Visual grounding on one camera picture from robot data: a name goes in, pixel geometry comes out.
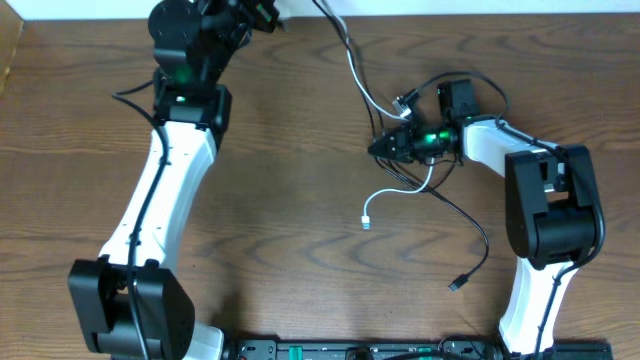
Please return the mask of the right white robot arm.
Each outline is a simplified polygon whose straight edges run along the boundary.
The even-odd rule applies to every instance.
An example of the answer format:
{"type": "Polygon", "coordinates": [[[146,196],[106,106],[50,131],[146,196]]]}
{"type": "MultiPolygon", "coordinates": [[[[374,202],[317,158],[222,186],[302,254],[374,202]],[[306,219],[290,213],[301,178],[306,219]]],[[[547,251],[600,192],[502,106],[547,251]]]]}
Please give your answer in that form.
{"type": "Polygon", "coordinates": [[[482,113],[472,72],[434,77],[442,123],[417,113],[422,90],[393,105],[400,125],[375,139],[377,160],[433,168],[451,154],[456,163],[480,163],[504,180],[505,227],[517,257],[510,300],[501,317],[499,357],[571,359],[585,346],[557,346],[553,328],[568,284],[601,251],[606,225],[593,163],[584,145],[557,145],[513,128],[502,113],[482,113]]]}

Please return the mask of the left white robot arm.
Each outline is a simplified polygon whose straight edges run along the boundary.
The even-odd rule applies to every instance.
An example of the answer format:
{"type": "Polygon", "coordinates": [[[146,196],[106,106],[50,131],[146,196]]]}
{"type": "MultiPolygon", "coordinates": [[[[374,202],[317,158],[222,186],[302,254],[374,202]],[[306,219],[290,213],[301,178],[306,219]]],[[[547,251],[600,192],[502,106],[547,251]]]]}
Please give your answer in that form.
{"type": "Polygon", "coordinates": [[[220,77],[254,31],[279,23],[273,0],[158,3],[148,18],[156,69],[150,149],[124,215],[68,286],[89,351],[114,359],[225,359],[221,329],[199,322],[176,272],[195,195],[229,126],[220,77]]]}

